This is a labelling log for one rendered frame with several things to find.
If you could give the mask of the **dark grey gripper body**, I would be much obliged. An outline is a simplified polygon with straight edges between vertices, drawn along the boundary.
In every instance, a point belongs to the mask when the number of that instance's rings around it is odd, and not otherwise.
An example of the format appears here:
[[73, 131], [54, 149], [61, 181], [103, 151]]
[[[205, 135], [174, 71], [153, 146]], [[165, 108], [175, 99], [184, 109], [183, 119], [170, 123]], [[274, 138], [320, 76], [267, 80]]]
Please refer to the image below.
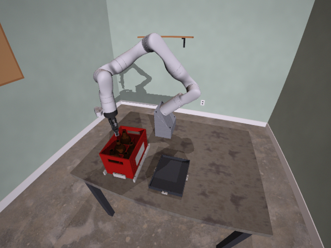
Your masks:
[[[104, 117], [109, 118], [111, 123], [113, 124], [113, 120], [115, 120], [115, 116], [118, 114], [117, 109], [111, 113], [103, 113]], [[115, 120], [116, 122], [116, 120]]]

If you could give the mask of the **brown glass bottle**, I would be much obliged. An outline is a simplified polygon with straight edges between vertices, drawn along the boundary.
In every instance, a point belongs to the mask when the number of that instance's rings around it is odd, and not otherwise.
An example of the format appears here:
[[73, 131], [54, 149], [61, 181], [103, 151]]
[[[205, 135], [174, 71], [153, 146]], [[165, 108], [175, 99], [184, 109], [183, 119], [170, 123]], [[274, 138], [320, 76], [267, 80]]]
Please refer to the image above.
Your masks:
[[[120, 155], [119, 155], [118, 153], [116, 153], [116, 152], [114, 151], [114, 149], [110, 149], [109, 152], [110, 152], [110, 155], [111, 155], [111, 156], [120, 157]], [[110, 161], [110, 162], [114, 162], [114, 163], [119, 163], [119, 161], [114, 161], [114, 160], [109, 160], [109, 161]]]
[[128, 152], [124, 152], [124, 157], [123, 157], [123, 158], [125, 158], [125, 159], [129, 159], [129, 158], [130, 158], [129, 153], [128, 153]]
[[134, 143], [133, 143], [133, 142], [130, 142], [130, 143], [129, 143], [129, 148], [127, 149], [127, 152], [129, 153], [129, 155], [132, 154], [134, 148], [135, 148]]
[[118, 154], [123, 154], [126, 151], [126, 147], [124, 144], [121, 144], [120, 140], [116, 140], [116, 145], [114, 147], [114, 151]]
[[127, 135], [126, 131], [123, 131], [121, 137], [121, 144], [129, 145], [129, 142], [131, 142], [130, 136]]

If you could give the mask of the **red bottle crate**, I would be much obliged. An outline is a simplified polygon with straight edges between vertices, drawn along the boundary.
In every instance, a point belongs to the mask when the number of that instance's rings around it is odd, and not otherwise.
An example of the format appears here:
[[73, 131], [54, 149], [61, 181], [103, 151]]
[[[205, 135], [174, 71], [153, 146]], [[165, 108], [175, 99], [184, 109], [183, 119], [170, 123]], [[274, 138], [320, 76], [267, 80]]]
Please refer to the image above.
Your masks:
[[[127, 130], [140, 132], [140, 135], [128, 133]], [[127, 135], [130, 136], [132, 142], [135, 145], [135, 148], [129, 159], [123, 158], [124, 157], [123, 154], [119, 154], [120, 157], [109, 155], [110, 154], [109, 150], [114, 149], [116, 145], [116, 140], [120, 140], [123, 131], [126, 131]], [[106, 168], [107, 173], [113, 174], [114, 172], [118, 174], [123, 174], [126, 176], [126, 178], [133, 179], [139, 167], [139, 164], [142, 160], [142, 157], [146, 151], [146, 148], [147, 148], [147, 136], [145, 134], [134, 128], [121, 127], [119, 128], [119, 136], [115, 136], [114, 134], [107, 142], [107, 144], [104, 146], [104, 148], [99, 153], [99, 155]], [[108, 159], [119, 161], [119, 163], [110, 162]]]

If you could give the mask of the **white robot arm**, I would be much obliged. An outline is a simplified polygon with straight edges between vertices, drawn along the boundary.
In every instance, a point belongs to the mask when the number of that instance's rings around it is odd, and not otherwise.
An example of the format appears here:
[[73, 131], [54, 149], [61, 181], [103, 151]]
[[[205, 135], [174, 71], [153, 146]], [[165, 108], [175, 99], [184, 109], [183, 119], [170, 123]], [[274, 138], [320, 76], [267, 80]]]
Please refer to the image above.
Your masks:
[[101, 102], [101, 107], [94, 107], [97, 117], [102, 116], [103, 113], [111, 113], [117, 109], [113, 95], [112, 76], [120, 74], [130, 67], [139, 57], [153, 51], [161, 57], [167, 72], [174, 79], [182, 82], [187, 90], [187, 93], [183, 94], [180, 92], [160, 106], [160, 111], [163, 115], [168, 116], [183, 105], [196, 100], [201, 95], [198, 84], [190, 77], [183, 65], [168, 48], [162, 37], [157, 33], [151, 33], [145, 36], [130, 50], [94, 72], [93, 78], [99, 85], [99, 98]]

